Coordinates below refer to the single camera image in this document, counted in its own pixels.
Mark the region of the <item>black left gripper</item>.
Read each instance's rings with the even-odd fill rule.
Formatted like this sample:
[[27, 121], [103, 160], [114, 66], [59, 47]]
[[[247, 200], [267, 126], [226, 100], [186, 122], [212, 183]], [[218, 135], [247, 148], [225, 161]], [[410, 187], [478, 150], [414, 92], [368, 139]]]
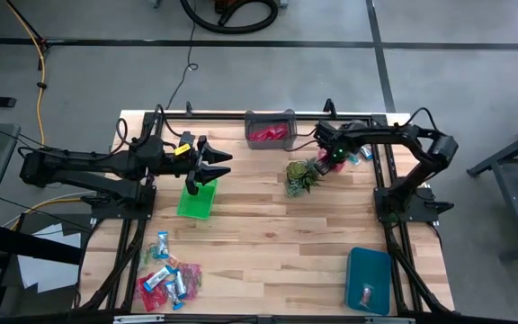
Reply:
[[189, 131], [184, 131], [180, 136], [179, 147], [171, 153], [165, 153], [164, 141], [161, 136], [151, 135], [148, 145], [153, 151], [148, 158], [148, 169], [155, 176], [173, 175], [179, 177], [185, 175], [185, 185], [189, 194], [197, 194], [199, 189], [196, 182], [205, 185], [221, 176], [231, 172], [230, 167], [200, 165], [198, 152], [202, 161], [209, 164], [229, 161], [233, 156], [227, 152], [214, 149], [206, 136], [198, 138], [198, 151], [194, 147], [195, 136]]

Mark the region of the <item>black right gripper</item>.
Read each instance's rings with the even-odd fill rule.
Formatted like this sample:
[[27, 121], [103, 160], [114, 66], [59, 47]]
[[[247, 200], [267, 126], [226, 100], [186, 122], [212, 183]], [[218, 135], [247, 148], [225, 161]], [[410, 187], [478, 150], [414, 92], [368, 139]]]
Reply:
[[355, 151], [354, 145], [347, 139], [347, 135], [355, 131], [366, 129], [367, 125], [358, 121], [333, 126], [327, 121], [319, 121], [315, 128], [315, 140], [325, 153], [317, 158], [315, 169], [322, 176], [332, 170], [332, 165], [345, 162]]

